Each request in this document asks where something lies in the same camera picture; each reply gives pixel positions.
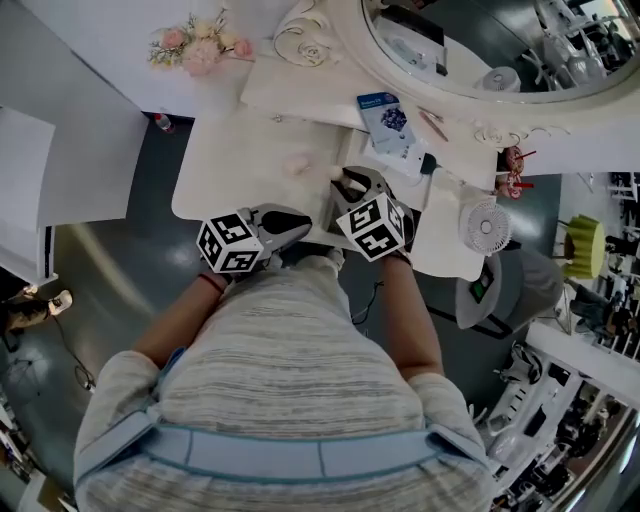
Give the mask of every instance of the gray floor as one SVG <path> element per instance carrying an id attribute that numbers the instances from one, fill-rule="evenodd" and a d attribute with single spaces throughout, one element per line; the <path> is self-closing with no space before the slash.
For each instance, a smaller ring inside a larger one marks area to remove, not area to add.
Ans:
<path id="1" fill-rule="evenodd" d="M 538 37 L 531 29 L 528 2 L 440 0 L 428 11 L 491 65 L 512 60 Z M 478 30 L 468 30 L 458 20 L 477 24 Z M 198 268 L 194 240 L 199 226 L 176 218 L 170 207 L 189 133 L 188 125 L 171 136 L 149 127 L 125 220 L 57 230 L 55 265 L 61 279 L 43 293 L 54 295 L 63 285 L 73 291 L 75 304 L 60 317 L 62 333 L 96 376 L 111 355 L 131 346 Z M 535 189 L 508 206 L 521 220 L 516 237 L 550 254 L 560 179 L 534 182 Z M 378 275 L 376 265 L 356 255 L 348 258 L 341 282 L 353 311 L 366 305 Z M 425 302 L 453 311 L 454 280 L 417 277 Z M 502 364 L 512 339 L 463 332 L 437 317 L 435 324 L 448 376 L 469 401 L 480 408 L 491 406 L 503 389 L 492 370 Z M 379 300 L 360 328 L 384 346 Z M 77 384 L 76 363 L 64 348 L 62 333 L 53 322 L 30 329 L 16 354 L 2 351 L 0 365 L 6 369 L 0 378 L 43 468 L 70 489 L 75 436 L 90 395 Z"/>

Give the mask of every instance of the white vanity table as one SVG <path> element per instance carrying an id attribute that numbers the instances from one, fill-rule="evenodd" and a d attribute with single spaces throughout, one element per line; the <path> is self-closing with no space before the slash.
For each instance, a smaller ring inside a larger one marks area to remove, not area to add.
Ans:
<path id="1" fill-rule="evenodd" d="M 470 65 L 461 61 L 454 67 L 479 69 L 478 58 L 461 48 L 451 53 L 468 59 Z M 348 57 L 327 69 L 258 57 L 242 91 L 242 103 L 230 117 L 219 119 L 205 112 L 196 118 L 173 197 L 174 213 L 205 220 L 220 211 L 275 202 L 313 219 L 307 241 L 351 249 L 345 238 L 320 227 L 329 196 L 329 176 L 314 172 L 316 169 L 291 176 L 283 170 L 283 162 L 290 155 L 303 153 L 311 156 L 314 167 L 337 163 L 348 131 L 365 130 L 356 96 L 384 89 Z M 428 152 L 440 166 L 478 189 L 493 189 L 497 159 L 493 148 L 478 143 L 466 127 L 452 121 L 442 125 L 449 138 L 445 142 L 420 118 L 413 103 L 403 100 L 403 107 L 414 133 L 427 143 Z M 409 187 L 395 173 L 385 174 L 398 199 L 419 211 L 427 208 L 412 253 L 414 266 L 427 274 L 476 279 L 484 256 L 469 250 L 457 230 L 463 186 L 459 180 L 447 178 L 442 169 L 437 172 L 435 187 L 430 187 L 430 177 L 424 177 L 417 187 Z M 457 192 L 452 191 L 452 183 L 457 183 Z M 429 219 L 434 216 L 440 226 L 455 229 L 432 229 Z"/>

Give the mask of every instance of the pen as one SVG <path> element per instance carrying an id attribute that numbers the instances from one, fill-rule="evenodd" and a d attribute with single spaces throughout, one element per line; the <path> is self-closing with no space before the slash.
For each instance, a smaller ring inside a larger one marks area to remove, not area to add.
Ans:
<path id="1" fill-rule="evenodd" d="M 440 138 L 442 140 L 444 140 L 445 142 L 449 142 L 449 139 L 447 139 L 447 136 L 442 132 L 442 130 L 440 128 L 438 128 L 438 126 L 436 125 L 436 123 L 434 123 L 431 118 L 429 117 L 429 114 L 427 114 L 426 112 L 424 112 L 423 110 L 420 111 L 420 117 L 429 125 L 431 126 L 431 128 L 433 129 L 434 132 L 436 132 Z"/>

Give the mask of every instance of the shoe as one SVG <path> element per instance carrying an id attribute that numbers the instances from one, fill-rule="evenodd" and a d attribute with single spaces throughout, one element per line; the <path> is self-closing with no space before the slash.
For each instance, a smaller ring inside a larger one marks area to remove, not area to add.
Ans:
<path id="1" fill-rule="evenodd" d="M 53 316 L 58 316 L 63 311 L 69 309 L 71 304 L 73 304 L 71 292 L 69 290 L 65 290 L 60 295 L 49 301 L 49 312 Z"/>
<path id="2" fill-rule="evenodd" d="M 340 272 L 342 270 L 342 267 L 343 267 L 344 262 L 345 262 L 344 250 L 343 249 L 338 249 L 337 247 L 332 247 L 331 249 L 329 249 L 329 252 L 327 253 L 327 258 L 330 259 L 333 262 L 333 264 L 336 266 L 338 272 Z"/>
<path id="3" fill-rule="evenodd" d="M 36 293 L 38 293 L 38 287 L 36 285 L 25 286 L 22 289 L 22 293 L 24 293 L 25 295 L 35 295 Z"/>

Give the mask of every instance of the bracelet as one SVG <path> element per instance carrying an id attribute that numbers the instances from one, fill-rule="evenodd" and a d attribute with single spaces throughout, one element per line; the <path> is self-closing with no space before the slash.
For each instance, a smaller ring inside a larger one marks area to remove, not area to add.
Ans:
<path id="1" fill-rule="evenodd" d="M 211 286 L 213 286 L 216 290 L 220 292 L 220 295 L 224 295 L 224 290 L 222 289 L 222 287 L 218 283 L 216 283 L 213 279 L 211 279 L 211 277 L 209 277 L 207 274 L 198 274 L 198 277 L 201 277 L 202 279 L 207 281 Z"/>
<path id="2" fill-rule="evenodd" d="M 404 254 L 402 254 L 400 251 L 394 251 L 392 253 L 387 254 L 387 257 L 391 256 L 392 258 L 396 258 L 399 260 L 404 261 L 407 265 L 409 265 L 411 268 L 413 268 L 413 265 L 411 264 L 411 260 L 409 258 L 407 258 Z"/>

